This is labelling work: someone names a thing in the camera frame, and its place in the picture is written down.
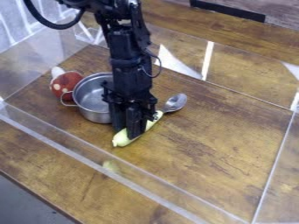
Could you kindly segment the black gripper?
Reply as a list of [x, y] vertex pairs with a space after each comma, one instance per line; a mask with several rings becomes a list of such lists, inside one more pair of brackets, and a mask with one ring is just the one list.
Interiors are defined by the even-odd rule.
[[109, 81], [101, 84], [102, 100], [109, 106], [109, 116], [114, 132], [126, 128], [128, 139], [145, 132], [146, 120], [154, 119], [156, 97], [150, 93], [152, 81]]

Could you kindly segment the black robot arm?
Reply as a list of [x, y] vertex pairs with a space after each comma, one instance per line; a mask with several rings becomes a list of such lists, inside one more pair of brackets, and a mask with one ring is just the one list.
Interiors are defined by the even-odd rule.
[[108, 103], [116, 131], [125, 130], [133, 139], [145, 132], [154, 119], [157, 99], [150, 94], [150, 45], [140, 0], [57, 0], [59, 4], [94, 14], [109, 49], [112, 81], [102, 83], [102, 100]]

